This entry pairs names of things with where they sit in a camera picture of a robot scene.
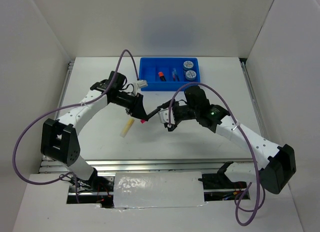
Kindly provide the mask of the yellow highlighter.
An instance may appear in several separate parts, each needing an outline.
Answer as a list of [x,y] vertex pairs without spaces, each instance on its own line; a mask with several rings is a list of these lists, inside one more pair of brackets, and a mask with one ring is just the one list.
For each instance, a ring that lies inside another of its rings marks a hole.
[[127,121],[126,125],[124,126],[124,128],[122,129],[122,131],[121,131],[121,133],[120,133],[120,136],[121,136],[122,138],[124,138],[124,137],[127,135],[128,131],[129,131],[130,128],[132,127],[134,121],[135,121],[135,120],[134,120],[133,118],[130,118],[130,119]]

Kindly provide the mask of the orange highlighter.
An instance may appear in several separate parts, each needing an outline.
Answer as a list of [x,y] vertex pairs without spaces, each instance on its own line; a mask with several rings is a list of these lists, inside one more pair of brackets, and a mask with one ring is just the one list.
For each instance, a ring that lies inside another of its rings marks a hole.
[[158,76],[162,82],[166,82],[166,78],[163,72],[158,72]]

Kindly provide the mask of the red gel pen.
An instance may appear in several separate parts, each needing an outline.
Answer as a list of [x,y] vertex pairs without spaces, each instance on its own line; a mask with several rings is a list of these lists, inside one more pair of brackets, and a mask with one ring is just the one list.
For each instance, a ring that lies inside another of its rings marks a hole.
[[172,80],[176,81],[176,69],[175,68],[172,69],[171,74],[172,74]]

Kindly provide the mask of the blue gel pen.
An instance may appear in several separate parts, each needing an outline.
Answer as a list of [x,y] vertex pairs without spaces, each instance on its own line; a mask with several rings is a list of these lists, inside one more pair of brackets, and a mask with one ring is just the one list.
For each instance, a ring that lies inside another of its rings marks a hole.
[[174,68],[173,71],[174,71],[174,77],[175,77],[175,79],[179,82],[179,81],[180,81],[180,78],[179,78],[179,76],[178,76],[178,73],[177,73],[176,68]]

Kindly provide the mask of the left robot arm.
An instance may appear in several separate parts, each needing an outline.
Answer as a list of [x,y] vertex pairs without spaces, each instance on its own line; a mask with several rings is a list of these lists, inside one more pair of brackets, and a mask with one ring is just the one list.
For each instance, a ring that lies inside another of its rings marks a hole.
[[98,176],[97,170],[80,155],[78,135],[96,113],[109,103],[124,107],[126,113],[140,120],[148,120],[143,106],[143,95],[136,91],[124,91],[126,76],[114,71],[108,79],[94,83],[80,105],[71,109],[56,120],[47,119],[42,127],[41,153],[62,164],[74,173],[87,191],[94,191],[108,181]]

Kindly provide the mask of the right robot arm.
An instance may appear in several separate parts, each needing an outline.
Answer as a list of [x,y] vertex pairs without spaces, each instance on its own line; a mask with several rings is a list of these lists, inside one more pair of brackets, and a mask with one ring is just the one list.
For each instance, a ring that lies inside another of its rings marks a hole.
[[185,89],[186,105],[168,101],[158,112],[161,123],[168,131],[186,120],[196,120],[199,125],[218,134],[243,150],[252,152],[252,163],[226,162],[218,170],[218,182],[224,188],[235,182],[259,182],[272,194],[279,194],[295,174],[294,149],[285,144],[273,143],[234,120],[226,107],[211,104],[199,86]]

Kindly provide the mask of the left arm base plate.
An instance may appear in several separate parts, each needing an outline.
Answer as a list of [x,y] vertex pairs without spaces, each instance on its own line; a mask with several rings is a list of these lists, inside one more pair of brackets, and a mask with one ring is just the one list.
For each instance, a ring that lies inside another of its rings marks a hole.
[[114,206],[114,176],[100,177],[93,187],[87,182],[74,177],[67,177],[69,182],[67,204],[99,204],[102,208],[113,208]]

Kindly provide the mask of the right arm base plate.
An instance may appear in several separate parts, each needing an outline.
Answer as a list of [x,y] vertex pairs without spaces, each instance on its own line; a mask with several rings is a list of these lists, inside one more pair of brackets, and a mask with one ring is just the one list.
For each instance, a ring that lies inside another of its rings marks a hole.
[[231,182],[219,173],[202,174],[198,181],[202,183],[205,201],[233,200],[247,188],[245,182]]

